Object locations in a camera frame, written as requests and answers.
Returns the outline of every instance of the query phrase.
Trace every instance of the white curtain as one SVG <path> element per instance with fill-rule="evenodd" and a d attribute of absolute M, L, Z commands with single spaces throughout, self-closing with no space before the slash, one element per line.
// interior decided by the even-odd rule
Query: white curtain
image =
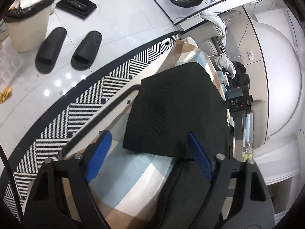
<path fill-rule="evenodd" d="M 266 185 L 281 182 L 300 173 L 296 135 L 269 140 L 253 152 Z"/>
<path fill-rule="evenodd" d="M 288 211 L 283 211 L 274 215 L 275 224 L 279 223 L 280 220 L 286 215 Z"/>

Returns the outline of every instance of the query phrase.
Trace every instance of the crumpled yellow wrapper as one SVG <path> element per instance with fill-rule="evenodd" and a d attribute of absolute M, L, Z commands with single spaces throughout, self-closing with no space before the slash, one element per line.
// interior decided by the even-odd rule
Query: crumpled yellow wrapper
<path fill-rule="evenodd" d="M 3 91 L 3 93 L 0 93 L 0 104 L 4 103 L 10 97 L 11 92 L 12 92 L 12 88 L 11 87 L 7 87 Z"/>

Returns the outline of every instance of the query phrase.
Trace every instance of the black plastic tray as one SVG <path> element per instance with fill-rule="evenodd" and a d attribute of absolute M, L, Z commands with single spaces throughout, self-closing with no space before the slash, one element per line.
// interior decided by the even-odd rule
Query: black plastic tray
<path fill-rule="evenodd" d="M 89 0 L 61 0 L 56 6 L 82 19 L 87 18 L 97 8 L 97 5 Z"/>

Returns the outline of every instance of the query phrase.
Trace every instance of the white tile floor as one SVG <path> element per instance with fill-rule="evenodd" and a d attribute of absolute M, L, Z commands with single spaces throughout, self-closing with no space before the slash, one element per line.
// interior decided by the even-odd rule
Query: white tile floor
<path fill-rule="evenodd" d="M 0 143 L 8 157 L 35 121 L 82 78 L 132 49 L 175 30 L 153 0 L 91 1 L 97 9 L 86 20 L 57 8 L 50 16 L 47 35 L 56 27 L 67 30 L 50 74 L 43 75 L 36 70 L 37 50 L 20 53 L 25 64 L 11 84 L 12 96 L 0 105 Z M 92 30 L 103 36 L 97 58 L 90 69 L 76 71 L 70 65 L 71 57 L 75 47 Z M 10 39 L 3 43 L 10 44 Z"/>

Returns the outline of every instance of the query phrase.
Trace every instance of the plaid cloth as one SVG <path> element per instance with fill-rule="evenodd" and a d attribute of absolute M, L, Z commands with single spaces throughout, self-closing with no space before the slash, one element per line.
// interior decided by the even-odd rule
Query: plaid cloth
<path fill-rule="evenodd" d="M 221 83 L 209 57 L 193 45 L 178 40 L 171 50 L 165 52 L 141 71 L 107 104 L 110 104 L 133 85 L 140 84 L 142 79 L 177 64 L 192 62 L 194 59 L 205 68 L 221 96 L 225 99 Z M 97 138 L 101 130 L 111 132 L 112 144 L 109 152 L 98 176 L 91 181 L 89 187 L 98 208 L 112 229 L 144 227 L 155 213 L 159 192 L 174 165 L 174 160 L 171 157 L 137 154 L 122 147 L 129 112 L 137 93 L 134 91 L 124 99 L 78 143 L 73 152 L 70 152 L 73 154 L 77 151 L 83 151 L 81 150 L 83 146 L 90 144 L 93 138 Z M 69 182 L 64 180 L 63 183 L 71 215 L 73 219 L 80 221 Z"/>

